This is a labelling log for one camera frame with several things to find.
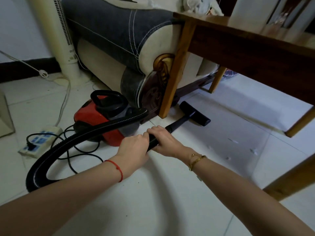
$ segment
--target vacuum cleaner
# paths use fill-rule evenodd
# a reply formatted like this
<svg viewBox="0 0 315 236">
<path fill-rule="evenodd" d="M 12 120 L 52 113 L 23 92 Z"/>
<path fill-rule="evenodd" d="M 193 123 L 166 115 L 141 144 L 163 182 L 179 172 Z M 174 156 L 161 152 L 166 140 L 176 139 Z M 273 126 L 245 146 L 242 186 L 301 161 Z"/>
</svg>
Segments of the vacuum cleaner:
<svg viewBox="0 0 315 236">
<path fill-rule="evenodd" d="M 184 116 L 165 127 L 172 133 L 183 123 L 192 119 L 201 126 L 210 123 L 210 119 L 197 111 L 187 102 L 180 104 Z M 47 178 L 52 164 L 66 151 L 86 141 L 104 140 L 111 146 L 119 146 L 124 137 L 133 135 L 139 128 L 140 121 L 149 114 L 146 108 L 133 108 L 127 99 L 116 91 L 96 90 L 74 115 L 75 134 L 46 151 L 31 167 L 26 177 L 26 189 L 32 192 L 58 180 Z M 149 135 L 148 150 L 158 145 L 158 140 Z"/>
</svg>

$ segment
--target wooden table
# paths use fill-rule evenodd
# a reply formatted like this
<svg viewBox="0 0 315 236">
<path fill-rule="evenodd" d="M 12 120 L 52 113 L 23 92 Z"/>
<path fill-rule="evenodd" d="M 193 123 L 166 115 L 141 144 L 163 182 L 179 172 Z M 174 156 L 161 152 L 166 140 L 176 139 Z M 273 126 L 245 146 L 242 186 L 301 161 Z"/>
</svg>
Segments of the wooden table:
<svg viewBox="0 0 315 236">
<path fill-rule="evenodd" d="M 288 137 L 294 136 L 315 117 L 314 35 L 276 25 L 245 23 L 243 20 L 229 17 L 176 12 L 174 17 L 185 20 L 185 25 L 163 97 L 159 113 L 161 118 L 168 114 L 190 53 L 220 65 L 209 89 L 210 93 L 213 93 L 226 68 L 229 68 L 313 105 L 285 132 Z M 286 175 L 285 180 L 279 178 L 273 185 L 266 187 L 266 191 L 281 200 L 305 185 L 315 182 L 315 156 L 308 160 L 310 162 L 298 167 L 294 172 L 300 179 L 305 179 L 303 184 L 300 184 L 300 181 L 294 182 L 295 187 L 292 190 L 290 187 L 293 184 L 292 180 L 287 181 L 292 176 L 292 172 L 289 171 L 287 173 L 289 176 Z"/>
</svg>

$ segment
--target gray sofa cushion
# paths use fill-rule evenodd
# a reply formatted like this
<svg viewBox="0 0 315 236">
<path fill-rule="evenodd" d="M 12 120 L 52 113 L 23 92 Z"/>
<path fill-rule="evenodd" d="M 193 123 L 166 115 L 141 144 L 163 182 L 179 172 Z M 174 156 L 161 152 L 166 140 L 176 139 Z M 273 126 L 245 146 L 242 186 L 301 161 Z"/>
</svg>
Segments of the gray sofa cushion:
<svg viewBox="0 0 315 236">
<path fill-rule="evenodd" d="M 116 7 L 104 0 L 62 0 L 68 26 L 108 55 L 140 72 L 139 54 L 157 29 L 182 23 L 171 11 Z"/>
</svg>

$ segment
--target power strip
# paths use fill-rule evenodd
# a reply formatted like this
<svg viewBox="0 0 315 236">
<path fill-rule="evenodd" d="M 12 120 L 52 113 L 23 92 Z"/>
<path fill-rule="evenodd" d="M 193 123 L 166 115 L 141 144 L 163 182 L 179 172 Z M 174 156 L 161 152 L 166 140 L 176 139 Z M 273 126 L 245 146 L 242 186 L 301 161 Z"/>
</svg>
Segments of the power strip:
<svg viewBox="0 0 315 236">
<path fill-rule="evenodd" d="M 39 158 L 47 150 L 47 148 L 51 146 L 53 141 L 56 139 L 55 136 L 48 135 L 46 133 L 59 135 L 62 132 L 63 130 L 61 129 L 61 127 L 47 126 L 39 132 L 41 133 L 41 135 L 30 137 L 29 141 L 34 145 L 34 147 L 30 147 L 26 145 L 21 150 L 19 150 L 19 153 L 22 156 L 30 156 L 33 158 Z"/>
</svg>

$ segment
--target black corrugated hose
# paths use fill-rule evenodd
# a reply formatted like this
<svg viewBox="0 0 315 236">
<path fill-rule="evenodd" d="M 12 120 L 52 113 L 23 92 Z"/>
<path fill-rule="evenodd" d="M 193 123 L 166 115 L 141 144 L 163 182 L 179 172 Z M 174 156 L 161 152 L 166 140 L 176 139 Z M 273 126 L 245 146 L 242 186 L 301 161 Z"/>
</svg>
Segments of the black corrugated hose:
<svg viewBox="0 0 315 236">
<path fill-rule="evenodd" d="M 46 174 L 51 165 L 59 158 L 62 154 L 64 154 L 67 150 L 74 147 L 75 145 L 84 142 L 94 136 L 101 135 L 105 132 L 113 131 L 117 128 L 127 126 L 132 123 L 136 123 L 144 119 L 149 114 L 148 110 L 145 108 L 141 108 L 137 113 L 118 118 L 115 120 L 111 120 L 105 123 L 101 123 L 96 126 L 92 126 L 82 130 L 79 133 L 76 133 L 64 141 L 58 143 L 53 148 L 49 149 L 45 152 L 31 167 L 26 177 L 26 189 L 28 192 L 32 192 L 41 187 L 54 183 L 58 180 L 50 180 L 47 178 Z"/>
</svg>

